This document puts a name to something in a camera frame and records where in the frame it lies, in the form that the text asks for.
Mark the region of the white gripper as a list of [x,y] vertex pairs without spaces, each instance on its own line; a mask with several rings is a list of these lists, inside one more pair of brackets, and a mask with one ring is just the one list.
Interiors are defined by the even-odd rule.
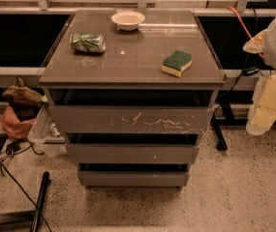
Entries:
[[[263,52],[264,63],[276,69],[276,17],[267,30],[260,31],[245,43],[243,50],[252,54]],[[252,135],[262,135],[269,131],[276,121],[276,73],[259,79],[252,101],[246,131]]]

